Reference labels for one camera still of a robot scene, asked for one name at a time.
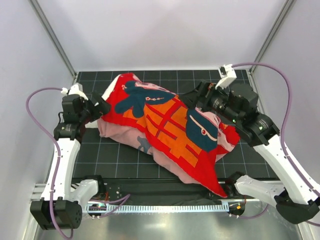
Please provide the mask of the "red cartoon print pillowcase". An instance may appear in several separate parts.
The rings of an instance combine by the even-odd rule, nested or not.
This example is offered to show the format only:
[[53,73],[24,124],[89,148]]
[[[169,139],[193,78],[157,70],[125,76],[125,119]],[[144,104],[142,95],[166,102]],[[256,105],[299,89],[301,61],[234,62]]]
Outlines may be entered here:
[[101,137],[133,147],[176,175],[225,198],[215,164],[240,140],[236,129],[212,112],[189,109],[177,94],[120,74],[106,100],[109,113],[97,121]]

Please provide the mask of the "white pillow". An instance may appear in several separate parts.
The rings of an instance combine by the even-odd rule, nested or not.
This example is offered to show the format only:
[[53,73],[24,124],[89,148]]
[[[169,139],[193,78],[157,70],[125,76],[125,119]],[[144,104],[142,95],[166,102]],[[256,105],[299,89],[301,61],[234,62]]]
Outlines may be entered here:
[[109,96],[111,95],[111,93],[114,91],[115,87],[116,87],[116,84],[117,84],[117,81],[119,79],[121,75],[117,75],[110,83],[110,85],[107,87],[107,89],[104,91],[104,93],[102,94],[102,99],[103,100],[107,100],[109,98]]

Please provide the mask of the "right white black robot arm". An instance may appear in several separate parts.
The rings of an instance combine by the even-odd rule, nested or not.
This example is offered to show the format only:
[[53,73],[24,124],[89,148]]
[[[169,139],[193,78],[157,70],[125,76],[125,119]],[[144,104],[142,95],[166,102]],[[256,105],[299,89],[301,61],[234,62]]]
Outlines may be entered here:
[[259,96],[253,88],[236,83],[226,93],[212,82],[202,81],[179,97],[189,108],[215,111],[235,126],[240,138],[269,164],[282,185],[274,185],[235,172],[223,188],[230,198],[250,196],[276,208],[292,224],[309,222],[320,211],[320,185],[303,170],[284,143],[279,128],[258,111]]

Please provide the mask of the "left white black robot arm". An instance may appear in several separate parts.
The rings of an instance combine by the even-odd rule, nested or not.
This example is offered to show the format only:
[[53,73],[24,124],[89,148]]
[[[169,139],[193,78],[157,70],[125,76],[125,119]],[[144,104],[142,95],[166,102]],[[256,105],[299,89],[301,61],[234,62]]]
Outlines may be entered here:
[[84,176],[76,189],[71,187],[75,161],[86,132],[86,124],[107,114],[111,106],[93,92],[92,102],[77,90],[67,91],[62,98],[59,122],[49,135],[54,155],[46,186],[39,200],[30,205],[30,213],[43,230],[77,229],[87,203],[101,200],[106,187],[101,175]]

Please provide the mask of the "black grid cutting mat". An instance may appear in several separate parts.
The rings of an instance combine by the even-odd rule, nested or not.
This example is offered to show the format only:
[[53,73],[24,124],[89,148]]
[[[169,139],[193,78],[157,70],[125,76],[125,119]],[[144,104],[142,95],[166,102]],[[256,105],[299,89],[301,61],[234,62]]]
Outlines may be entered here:
[[[217,70],[138,70],[134,74],[142,82],[156,84],[179,95],[191,91],[201,81],[216,83],[220,79]],[[269,164],[243,140],[215,165],[220,181],[237,171],[259,180],[278,179]],[[105,179],[176,178],[156,164],[151,155],[100,137],[96,128],[86,130],[72,173],[75,179],[89,175]]]

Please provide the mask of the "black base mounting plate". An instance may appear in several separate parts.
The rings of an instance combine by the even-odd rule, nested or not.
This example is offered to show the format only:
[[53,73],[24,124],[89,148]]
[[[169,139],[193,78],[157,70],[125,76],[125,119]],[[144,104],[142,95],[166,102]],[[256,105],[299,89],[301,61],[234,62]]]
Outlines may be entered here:
[[243,201],[241,196],[222,198],[202,185],[184,184],[176,178],[104,178],[110,200],[130,195],[127,205],[210,205],[219,201]]

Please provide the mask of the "aluminium front rail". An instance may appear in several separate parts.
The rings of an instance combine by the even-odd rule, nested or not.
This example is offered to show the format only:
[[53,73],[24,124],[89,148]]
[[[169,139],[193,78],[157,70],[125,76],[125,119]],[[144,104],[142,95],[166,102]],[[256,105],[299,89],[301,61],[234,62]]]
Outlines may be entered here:
[[32,194],[30,197],[30,201],[39,201],[41,199],[42,193],[44,192],[46,187],[45,183],[36,183],[33,190]]

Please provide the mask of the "right aluminium frame post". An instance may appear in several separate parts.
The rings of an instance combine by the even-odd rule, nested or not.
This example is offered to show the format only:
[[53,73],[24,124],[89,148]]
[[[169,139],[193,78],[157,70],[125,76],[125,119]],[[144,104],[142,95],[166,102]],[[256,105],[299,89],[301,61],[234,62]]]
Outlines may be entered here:
[[276,35],[278,34],[296,2],[296,0],[286,0],[284,2],[261,48],[259,49],[254,62],[260,63],[262,61],[264,55],[266,54],[267,50],[269,49],[270,45],[272,44],[273,40],[275,39]]

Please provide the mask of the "aluminium frame post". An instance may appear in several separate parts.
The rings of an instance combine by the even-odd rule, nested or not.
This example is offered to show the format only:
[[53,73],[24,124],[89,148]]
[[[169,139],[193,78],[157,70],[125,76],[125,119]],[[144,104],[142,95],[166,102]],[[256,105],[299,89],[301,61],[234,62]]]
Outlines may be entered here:
[[267,50],[269,49],[270,45],[272,44],[273,40],[275,39],[276,35],[278,34],[296,2],[296,0],[286,0],[284,2],[261,48],[259,49],[254,62],[260,63],[262,61],[264,55],[266,54]]
[[77,72],[75,71],[74,67],[72,66],[65,50],[63,49],[58,37],[52,28],[45,12],[43,11],[42,7],[39,4],[38,0],[29,0],[28,1],[32,9],[34,10],[35,14],[37,15],[40,23],[42,24],[44,30],[46,31],[48,37],[50,38],[53,46],[55,47],[56,51],[58,52],[60,58],[62,59],[64,65],[68,69],[69,73],[71,74],[72,78],[75,80],[77,76]]

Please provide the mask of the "left aluminium frame post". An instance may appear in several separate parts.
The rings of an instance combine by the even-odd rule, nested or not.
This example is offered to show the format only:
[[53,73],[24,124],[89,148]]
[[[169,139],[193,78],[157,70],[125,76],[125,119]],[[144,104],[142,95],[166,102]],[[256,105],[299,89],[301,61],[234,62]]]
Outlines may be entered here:
[[74,67],[72,66],[65,50],[63,49],[58,37],[52,28],[45,12],[43,11],[42,7],[39,4],[38,0],[29,0],[28,1],[32,9],[34,10],[35,14],[37,15],[40,23],[42,24],[44,30],[46,31],[48,37],[50,38],[53,46],[55,47],[56,51],[58,52],[60,58],[62,59],[64,65],[68,69],[69,73],[71,74],[72,78],[75,80],[77,76],[77,72],[75,71]]

